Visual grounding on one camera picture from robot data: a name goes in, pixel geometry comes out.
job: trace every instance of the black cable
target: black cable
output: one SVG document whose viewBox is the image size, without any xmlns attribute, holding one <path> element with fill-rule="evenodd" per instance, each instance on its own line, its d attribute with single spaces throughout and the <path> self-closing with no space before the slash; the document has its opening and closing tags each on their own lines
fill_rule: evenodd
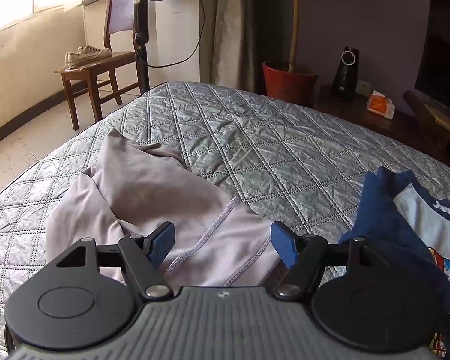
<svg viewBox="0 0 450 360">
<path fill-rule="evenodd" d="M 205 8 L 203 7 L 203 2 L 202 2 L 202 0 L 198 0 L 198 1 L 199 1 L 199 3 L 200 3 L 200 8 L 202 9 L 202 12 L 203 12 L 203 23 L 202 23 L 202 28 L 200 29 L 200 36 L 199 36 L 199 38 L 198 38 L 197 45 L 195 46 L 195 50 L 193 50 L 192 54 L 191 54 L 187 59 L 184 59 L 183 61 L 175 62 L 175 63 L 173 63 L 173 64 L 164 64 L 164 65 L 162 65 L 162 66 L 153 66 L 153 65 L 151 65 L 151 64 L 146 64 L 146 63 L 144 63 L 144 61 L 140 58 L 140 61 L 141 61 L 144 65 L 147 65 L 149 68 L 155 68 L 155 69 L 159 69 L 159 68 L 168 68 L 168 67 L 170 67 L 170 66 L 175 66 L 175 65 L 179 65 L 179 64 L 182 64 L 182 63 L 184 63 L 184 62 L 187 62 L 190 58 L 192 58 L 192 57 L 194 56 L 195 52 L 196 52 L 197 49 L 198 49 L 198 46 L 200 46 L 200 41 L 202 40 L 203 29 L 204 29 L 204 27 L 205 27 Z"/>
</svg>

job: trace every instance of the gray quilted bedspread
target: gray quilted bedspread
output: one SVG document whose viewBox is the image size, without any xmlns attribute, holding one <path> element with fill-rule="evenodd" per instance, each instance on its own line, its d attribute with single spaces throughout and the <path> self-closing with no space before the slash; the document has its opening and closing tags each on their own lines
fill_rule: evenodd
<svg viewBox="0 0 450 360">
<path fill-rule="evenodd" d="M 296 233 L 337 242 L 354 223 L 365 173 L 412 169 L 450 200 L 450 169 L 320 112 L 229 88 L 163 84 L 69 140 L 0 194 L 0 358 L 8 296 L 45 264 L 45 223 L 111 127 L 183 153 L 188 169 Z M 338 271 L 328 271 L 332 277 Z"/>
</svg>

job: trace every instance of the fan pole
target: fan pole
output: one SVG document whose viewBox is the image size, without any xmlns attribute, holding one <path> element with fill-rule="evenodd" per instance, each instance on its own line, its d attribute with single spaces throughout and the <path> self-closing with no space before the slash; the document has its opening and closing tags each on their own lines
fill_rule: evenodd
<svg viewBox="0 0 450 360">
<path fill-rule="evenodd" d="M 137 59 L 139 63 L 140 91 L 145 93 L 150 90 L 150 79 L 148 76 L 147 43 L 148 34 L 148 0 L 133 0 L 133 20 L 135 32 L 135 45 L 137 47 Z"/>
</svg>

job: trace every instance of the light purple cloth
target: light purple cloth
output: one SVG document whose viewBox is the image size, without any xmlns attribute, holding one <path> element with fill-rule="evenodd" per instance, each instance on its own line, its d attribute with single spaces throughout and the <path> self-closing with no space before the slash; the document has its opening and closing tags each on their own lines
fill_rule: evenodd
<svg viewBox="0 0 450 360">
<path fill-rule="evenodd" d="M 175 246 L 160 267 L 172 288 L 257 286 L 279 256 L 271 221 L 239 198 L 183 168 L 179 152 L 159 143 L 139 145 L 112 129 L 95 167 L 79 174 L 50 215 L 46 260 L 82 237 L 116 244 L 175 225 Z M 122 280 L 115 268 L 102 273 Z"/>
</svg>

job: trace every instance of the metal screw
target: metal screw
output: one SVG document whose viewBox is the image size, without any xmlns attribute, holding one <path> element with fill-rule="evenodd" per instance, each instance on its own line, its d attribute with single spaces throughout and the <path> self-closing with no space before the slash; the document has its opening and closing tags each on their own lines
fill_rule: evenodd
<svg viewBox="0 0 450 360">
<path fill-rule="evenodd" d="M 302 292 L 302 290 L 295 284 L 283 284 L 277 289 L 277 293 L 284 298 L 295 297 L 299 295 L 300 292 Z"/>
<path fill-rule="evenodd" d="M 157 284 L 154 286 L 150 286 L 145 290 L 145 294 L 147 294 L 150 298 L 164 298 L 170 293 L 170 288 L 167 286 L 162 286 L 161 284 Z"/>
</svg>

